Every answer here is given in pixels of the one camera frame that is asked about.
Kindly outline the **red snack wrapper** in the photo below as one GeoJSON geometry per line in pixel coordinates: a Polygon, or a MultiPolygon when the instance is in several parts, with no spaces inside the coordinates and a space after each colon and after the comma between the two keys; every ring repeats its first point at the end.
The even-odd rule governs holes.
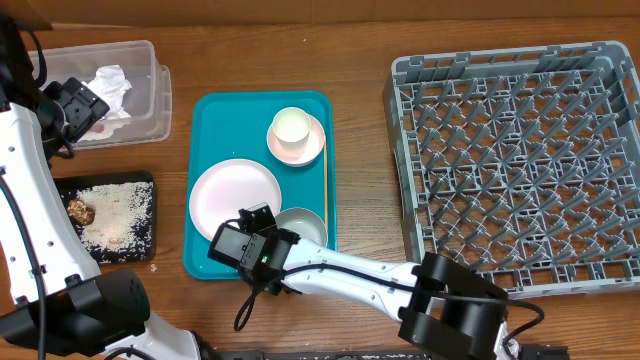
{"type": "Polygon", "coordinates": [[[120,129],[125,125],[127,125],[127,122],[125,121],[118,121],[114,123],[104,123],[99,121],[80,138],[80,142],[108,139],[113,136],[117,129],[120,129]]]}

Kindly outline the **white tissue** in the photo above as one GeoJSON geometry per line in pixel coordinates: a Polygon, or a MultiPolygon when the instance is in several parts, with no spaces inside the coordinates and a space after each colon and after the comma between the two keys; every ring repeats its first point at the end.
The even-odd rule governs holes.
{"type": "Polygon", "coordinates": [[[124,95],[132,88],[119,65],[108,65],[96,70],[93,80],[83,82],[94,94],[99,96],[108,106],[106,120],[128,118],[130,114],[124,110],[124,95]]]}

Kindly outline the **grey bowl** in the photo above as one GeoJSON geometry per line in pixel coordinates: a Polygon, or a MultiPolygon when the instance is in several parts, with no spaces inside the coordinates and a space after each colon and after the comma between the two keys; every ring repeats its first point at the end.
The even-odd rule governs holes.
{"type": "Polygon", "coordinates": [[[305,208],[290,208],[275,216],[279,228],[297,233],[320,246],[328,246],[328,231],[324,221],[313,211],[305,208]]]}

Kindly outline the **large white plate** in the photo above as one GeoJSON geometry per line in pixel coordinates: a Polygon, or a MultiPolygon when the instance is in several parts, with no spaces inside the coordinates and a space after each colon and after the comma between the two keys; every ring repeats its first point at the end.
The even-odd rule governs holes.
{"type": "Polygon", "coordinates": [[[230,159],[207,169],[193,186],[189,215],[198,232],[211,241],[218,227],[236,218],[239,209],[266,203],[277,215],[282,194],[275,176],[248,159],[230,159]]]}

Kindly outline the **brown food scrap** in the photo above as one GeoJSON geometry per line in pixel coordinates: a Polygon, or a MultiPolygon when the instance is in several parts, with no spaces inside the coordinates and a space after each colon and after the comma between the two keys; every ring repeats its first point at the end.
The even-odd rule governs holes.
{"type": "Polygon", "coordinates": [[[80,226],[91,225],[95,220],[95,210],[80,199],[70,200],[66,210],[71,220],[80,226]]]}

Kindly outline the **white cup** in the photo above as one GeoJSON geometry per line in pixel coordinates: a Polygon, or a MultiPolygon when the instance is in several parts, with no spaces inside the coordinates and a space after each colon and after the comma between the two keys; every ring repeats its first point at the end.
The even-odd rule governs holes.
{"type": "Polygon", "coordinates": [[[272,128],[282,147],[291,151],[300,151],[308,141],[311,119],[300,108],[286,107],[274,116],[272,128]]]}

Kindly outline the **rice pile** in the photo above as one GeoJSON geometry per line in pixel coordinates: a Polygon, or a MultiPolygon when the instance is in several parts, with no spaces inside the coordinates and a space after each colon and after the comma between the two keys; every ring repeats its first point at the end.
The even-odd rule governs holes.
{"type": "Polygon", "coordinates": [[[144,251],[151,241],[151,182],[97,185],[79,191],[95,210],[91,225],[79,226],[79,238],[89,250],[115,253],[144,251]]]}

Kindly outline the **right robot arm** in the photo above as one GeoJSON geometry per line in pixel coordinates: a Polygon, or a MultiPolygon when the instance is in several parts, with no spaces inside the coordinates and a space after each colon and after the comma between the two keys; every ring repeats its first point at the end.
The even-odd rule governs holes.
{"type": "Polygon", "coordinates": [[[262,292],[335,296],[399,322],[399,335],[435,359],[505,359],[506,292],[455,261],[427,253],[418,263],[347,255],[277,225],[271,209],[242,209],[222,223],[208,256],[251,287],[234,327],[262,292]]]}

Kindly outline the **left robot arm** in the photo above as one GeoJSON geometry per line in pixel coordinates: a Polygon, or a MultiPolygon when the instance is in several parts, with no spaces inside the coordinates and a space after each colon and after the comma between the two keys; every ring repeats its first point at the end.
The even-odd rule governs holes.
{"type": "Polygon", "coordinates": [[[1,247],[15,310],[1,318],[10,344],[49,354],[107,359],[214,359],[197,333],[150,309],[130,269],[102,273],[81,243],[50,171],[109,110],[75,78],[45,82],[21,34],[1,17],[1,247]]]}

